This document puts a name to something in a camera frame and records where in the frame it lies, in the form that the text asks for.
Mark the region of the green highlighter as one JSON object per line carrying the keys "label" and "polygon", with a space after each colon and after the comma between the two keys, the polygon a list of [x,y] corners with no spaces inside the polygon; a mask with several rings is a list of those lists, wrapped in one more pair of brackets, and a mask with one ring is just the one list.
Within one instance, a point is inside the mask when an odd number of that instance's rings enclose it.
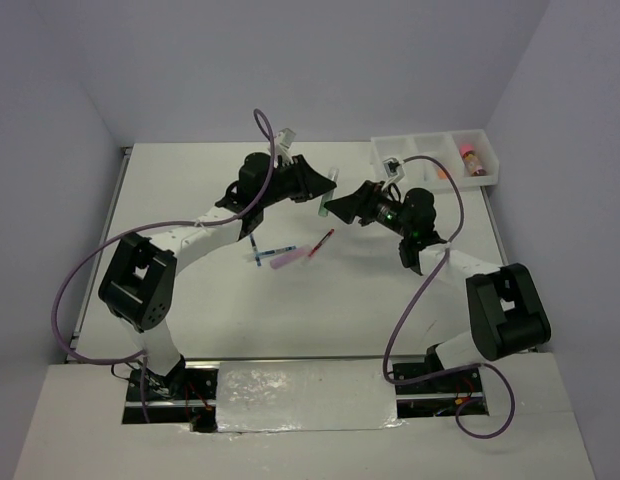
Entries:
{"label": "green highlighter", "polygon": [[[337,167],[332,167],[328,172],[328,179],[331,180],[336,185],[338,176],[339,176],[339,169]],[[333,198],[334,190],[336,189],[335,185],[330,191],[326,192],[321,197],[319,209],[318,209],[318,215],[320,217],[327,217],[329,214],[328,210],[325,207],[325,204]]]}

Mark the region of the purple highlighter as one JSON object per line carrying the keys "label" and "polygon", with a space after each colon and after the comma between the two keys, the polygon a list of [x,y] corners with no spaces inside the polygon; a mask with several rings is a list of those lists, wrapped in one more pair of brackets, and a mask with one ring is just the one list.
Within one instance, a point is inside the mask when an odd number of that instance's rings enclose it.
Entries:
{"label": "purple highlighter", "polygon": [[311,247],[309,245],[304,245],[302,247],[298,247],[294,250],[290,250],[276,258],[272,259],[269,263],[270,267],[273,270],[278,270],[283,268],[295,261],[298,261],[304,257],[306,257],[311,251]]}

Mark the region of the pink-capped clear tube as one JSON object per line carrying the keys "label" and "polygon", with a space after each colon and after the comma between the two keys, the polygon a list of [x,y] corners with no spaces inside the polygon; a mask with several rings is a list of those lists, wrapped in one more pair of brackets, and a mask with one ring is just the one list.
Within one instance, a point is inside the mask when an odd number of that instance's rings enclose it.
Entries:
{"label": "pink-capped clear tube", "polygon": [[484,177],[489,174],[489,165],[486,154],[478,150],[472,143],[462,143],[459,154],[463,161],[467,175],[470,177]]}

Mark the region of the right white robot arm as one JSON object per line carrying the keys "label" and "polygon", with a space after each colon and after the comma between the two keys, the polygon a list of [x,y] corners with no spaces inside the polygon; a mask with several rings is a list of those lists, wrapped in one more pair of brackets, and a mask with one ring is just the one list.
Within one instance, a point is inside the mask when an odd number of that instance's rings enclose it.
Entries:
{"label": "right white robot arm", "polygon": [[[498,265],[456,250],[435,228],[435,199],[422,188],[403,199],[387,194],[382,183],[365,182],[354,193],[331,200],[326,209],[346,224],[378,223],[401,238],[401,264],[421,276],[422,284],[402,312],[382,359],[385,380],[403,387],[427,383],[447,391],[460,372],[489,367],[496,360],[549,341],[551,326],[531,273],[520,263]],[[435,280],[456,288],[466,298],[469,327],[428,348],[425,374],[400,378],[390,356],[395,341],[417,302]]]}

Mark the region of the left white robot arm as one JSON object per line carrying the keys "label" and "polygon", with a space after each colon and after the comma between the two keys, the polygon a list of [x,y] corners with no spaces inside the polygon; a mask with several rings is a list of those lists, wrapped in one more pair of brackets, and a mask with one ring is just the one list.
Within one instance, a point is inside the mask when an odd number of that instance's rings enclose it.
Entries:
{"label": "left white robot arm", "polygon": [[188,382],[185,359],[166,321],[177,275],[207,254],[249,236],[267,207],[283,200],[311,201],[335,187],[334,180],[315,171],[301,155],[284,162],[255,152],[245,158],[224,196],[192,225],[149,237],[122,237],[98,296],[146,353],[147,390],[172,399]]}

